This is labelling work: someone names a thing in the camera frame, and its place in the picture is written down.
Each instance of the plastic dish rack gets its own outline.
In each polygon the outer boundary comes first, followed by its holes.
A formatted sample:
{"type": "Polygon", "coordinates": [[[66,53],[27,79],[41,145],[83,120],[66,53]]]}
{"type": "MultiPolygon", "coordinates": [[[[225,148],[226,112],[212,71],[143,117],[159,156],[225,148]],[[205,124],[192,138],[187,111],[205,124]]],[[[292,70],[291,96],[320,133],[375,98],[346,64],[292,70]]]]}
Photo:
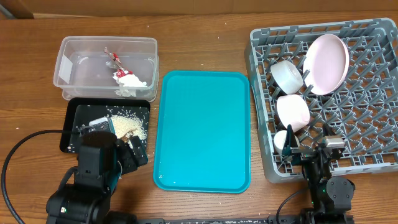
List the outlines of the plastic dish rack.
{"type": "Polygon", "coordinates": [[[254,93],[262,165],[271,182],[302,179],[301,167],[292,167],[274,151],[273,137],[282,127],[275,115],[276,87],[270,66],[293,62],[303,78],[305,54],[323,34],[337,35],[349,51],[345,82],[324,96],[303,86],[301,95],[310,108],[310,123],[296,133],[300,147],[314,148],[328,123],[346,142],[343,157],[331,164],[333,175],[398,170],[398,31],[390,19],[332,22],[255,29],[245,50],[246,67],[254,93]]]}

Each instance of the teal tray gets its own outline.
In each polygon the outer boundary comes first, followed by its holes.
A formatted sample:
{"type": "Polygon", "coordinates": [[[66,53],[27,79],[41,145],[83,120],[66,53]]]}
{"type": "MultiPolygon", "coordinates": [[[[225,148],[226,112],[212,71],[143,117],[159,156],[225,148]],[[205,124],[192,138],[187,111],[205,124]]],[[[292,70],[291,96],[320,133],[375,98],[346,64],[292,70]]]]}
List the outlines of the teal tray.
{"type": "Polygon", "coordinates": [[[248,79],[169,72],[162,85],[154,181],[164,190],[244,192],[251,181],[248,79]]]}

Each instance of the white cup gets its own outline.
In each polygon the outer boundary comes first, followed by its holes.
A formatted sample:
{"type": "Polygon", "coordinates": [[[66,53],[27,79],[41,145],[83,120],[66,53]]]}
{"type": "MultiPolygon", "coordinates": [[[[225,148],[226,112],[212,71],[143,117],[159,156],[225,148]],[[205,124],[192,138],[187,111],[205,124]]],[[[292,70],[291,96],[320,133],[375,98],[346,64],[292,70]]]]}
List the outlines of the white cup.
{"type": "MultiPolygon", "coordinates": [[[[286,135],[287,135],[287,131],[282,130],[282,131],[278,131],[274,136],[274,149],[276,150],[276,152],[279,153],[279,155],[282,155],[282,150],[284,149],[286,135]]],[[[294,138],[296,139],[297,146],[300,146],[299,139],[296,136],[294,136],[294,138]]]]}
{"type": "Polygon", "coordinates": [[[292,62],[284,60],[271,66],[272,77],[287,95],[296,93],[303,86],[303,78],[292,62]]]}
{"type": "Polygon", "coordinates": [[[276,110],[280,122],[285,128],[292,125],[294,132],[310,122],[310,110],[303,98],[296,94],[280,96],[276,101],[276,110]]]}

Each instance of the wooden table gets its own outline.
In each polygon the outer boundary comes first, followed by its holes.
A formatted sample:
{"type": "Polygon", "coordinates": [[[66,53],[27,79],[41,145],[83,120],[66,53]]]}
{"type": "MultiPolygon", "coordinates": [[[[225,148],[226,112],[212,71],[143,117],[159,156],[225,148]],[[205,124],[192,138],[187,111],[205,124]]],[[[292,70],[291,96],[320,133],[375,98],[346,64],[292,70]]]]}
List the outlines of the wooden table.
{"type": "MultiPolygon", "coordinates": [[[[149,164],[125,175],[111,209],[139,218],[241,218],[275,214],[280,203],[305,183],[272,184],[263,173],[257,119],[251,99],[252,181],[242,194],[167,192],[152,180],[159,95],[164,75],[175,69],[237,71],[246,74],[243,50],[255,28],[390,17],[398,12],[321,12],[224,16],[144,16],[0,21],[0,163],[20,139],[43,129],[62,129],[68,102],[52,83],[61,41],[69,35],[154,37],[159,45],[160,78],[150,112],[149,164]]],[[[26,223],[44,223],[45,205],[76,156],[58,148],[59,134],[39,136],[14,154],[7,172],[11,202],[26,223]]],[[[356,223],[396,223],[398,175],[350,175],[356,223]]],[[[310,207],[309,194],[291,200],[282,214],[310,207]]],[[[0,223],[15,223],[0,202],[0,223]]]]}

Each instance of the clear plastic bin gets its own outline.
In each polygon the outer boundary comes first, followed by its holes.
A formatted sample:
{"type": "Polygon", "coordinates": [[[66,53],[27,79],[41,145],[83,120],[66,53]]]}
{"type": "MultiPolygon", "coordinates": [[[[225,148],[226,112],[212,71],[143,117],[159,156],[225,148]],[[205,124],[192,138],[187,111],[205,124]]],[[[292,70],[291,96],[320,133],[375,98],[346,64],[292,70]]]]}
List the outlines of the clear plastic bin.
{"type": "Polygon", "coordinates": [[[157,41],[145,37],[66,37],[62,41],[54,71],[54,85],[63,89],[66,100],[73,97],[125,98],[115,93],[119,84],[113,79],[116,69],[105,47],[116,53],[123,67],[131,70],[147,87],[124,87],[135,90],[136,99],[154,101],[159,79],[157,41]]]}

